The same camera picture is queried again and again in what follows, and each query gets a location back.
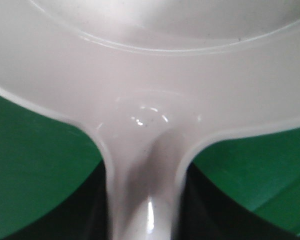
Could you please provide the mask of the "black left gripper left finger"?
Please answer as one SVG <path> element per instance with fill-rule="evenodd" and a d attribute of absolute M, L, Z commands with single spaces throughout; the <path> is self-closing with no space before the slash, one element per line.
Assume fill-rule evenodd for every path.
<path fill-rule="evenodd" d="M 86 180 L 44 216 L 5 240 L 107 240 L 106 169 L 100 162 Z"/>

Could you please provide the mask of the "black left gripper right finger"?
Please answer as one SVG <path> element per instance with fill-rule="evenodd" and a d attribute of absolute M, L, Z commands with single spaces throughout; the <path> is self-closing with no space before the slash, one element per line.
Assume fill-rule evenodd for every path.
<path fill-rule="evenodd" d="M 240 206 L 193 163 L 186 171 L 176 240 L 296 240 Z"/>

